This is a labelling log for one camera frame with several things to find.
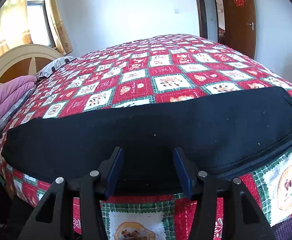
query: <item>black plastic bracket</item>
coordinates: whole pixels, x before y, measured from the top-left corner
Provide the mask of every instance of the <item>black plastic bracket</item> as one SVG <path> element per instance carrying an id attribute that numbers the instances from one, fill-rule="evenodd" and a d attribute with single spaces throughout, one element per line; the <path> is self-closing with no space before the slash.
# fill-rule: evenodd
<path id="1" fill-rule="evenodd" d="M 107 240 L 100 200 L 114 192 L 123 164 L 123 150 L 116 147 L 110 159 L 83 178 L 57 178 L 27 220 L 19 240 L 74 240 L 73 198 L 79 197 L 82 239 Z"/>
<path id="2" fill-rule="evenodd" d="M 174 165 L 185 195 L 197 200 L 188 240 L 212 240 L 217 198 L 224 200 L 222 240 L 276 240 L 257 202 L 239 178 L 217 179 L 200 171 L 181 148 L 174 150 Z"/>

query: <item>cream headboard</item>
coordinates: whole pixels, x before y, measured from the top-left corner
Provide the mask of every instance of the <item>cream headboard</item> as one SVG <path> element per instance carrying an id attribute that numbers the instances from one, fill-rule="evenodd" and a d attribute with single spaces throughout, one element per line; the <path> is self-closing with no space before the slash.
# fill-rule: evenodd
<path id="1" fill-rule="evenodd" d="M 56 50 L 38 44 L 27 44 L 0 56 L 0 84 L 23 75 L 35 75 L 49 62 L 62 57 Z"/>

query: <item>window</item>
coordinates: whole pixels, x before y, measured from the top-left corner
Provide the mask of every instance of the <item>window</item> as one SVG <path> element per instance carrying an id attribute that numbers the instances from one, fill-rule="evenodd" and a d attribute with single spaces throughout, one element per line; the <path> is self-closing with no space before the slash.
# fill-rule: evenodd
<path id="1" fill-rule="evenodd" d="M 55 47 L 44 0 L 27 0 L 27 19 L 33 43 Z"/>

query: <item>wooden door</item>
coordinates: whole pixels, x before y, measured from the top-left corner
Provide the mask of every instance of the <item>wooden door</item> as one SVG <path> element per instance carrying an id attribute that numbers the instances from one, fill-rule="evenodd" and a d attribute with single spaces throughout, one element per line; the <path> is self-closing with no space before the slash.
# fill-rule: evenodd
<path id="1" fill-rule="evenodd" d="M 254 0 L 223 0 L 225 45 L 254 59 L 256 14 Z"/>

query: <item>red patterned bedspread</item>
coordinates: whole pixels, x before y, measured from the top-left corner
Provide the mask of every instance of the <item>red patterned bedspread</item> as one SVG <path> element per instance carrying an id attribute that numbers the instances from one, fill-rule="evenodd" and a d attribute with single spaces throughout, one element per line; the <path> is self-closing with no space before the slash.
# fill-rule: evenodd
<path id="1" fill-rule="evenodd" d="M 59 118 L 100 108 L 178 102 L 270 86 L 281 86 L 292 96 L 291 83 L 233 49 L 192 35 L 157 36 L 92 52 L 65 65 L 40 82 L 5 131 L 35 117 Z M 47 132 L 54 136 L 58 129 Z M 0 173 L 20 198 L 35 206 L 49 184 L 5 162 L 1 156 L 5 139 L 6 133 L 0 141 Z M 292 215 L 292 151 L 242 179 L 271 225 Z M 222 229 L 222 201 L 218 203 L 216 239 Z M 195 207 L 182 194 L 112 197 L 102 203 L 102 212 L 112 240 L 118 239 L 116 229 L 125 221 L 142 225 L 157 240 L 186 240 Z M 74 226 L 80 232 L 78 199 Z"/>

